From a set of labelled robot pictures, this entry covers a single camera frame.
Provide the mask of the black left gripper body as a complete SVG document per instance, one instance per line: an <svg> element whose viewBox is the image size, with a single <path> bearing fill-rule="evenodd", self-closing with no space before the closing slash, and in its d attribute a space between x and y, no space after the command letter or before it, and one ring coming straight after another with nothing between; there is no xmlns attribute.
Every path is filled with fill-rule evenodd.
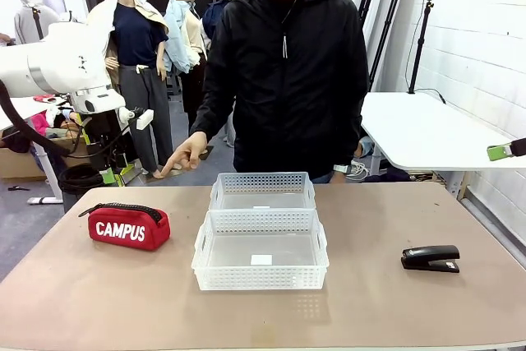
<svg viewBox="0 0 526 351"><path fill-rule="evenodd" d="M94 169L127 167L122 127L115 112L92 114L87 123L87 154Z"/></svg>

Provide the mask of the person's right hand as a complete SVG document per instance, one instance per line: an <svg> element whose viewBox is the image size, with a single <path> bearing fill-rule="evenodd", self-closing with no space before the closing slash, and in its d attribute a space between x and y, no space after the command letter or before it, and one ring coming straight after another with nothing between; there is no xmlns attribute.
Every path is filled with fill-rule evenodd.
<svg viewBox="0 0 526 351"><path fill-rule="evenodd" d="M168 158L161 175L163 177L167 176L177 166L183 170L196 169L201 162L201 155L205 153L206 147L206 134L204 132L194 132Z"/></svg>

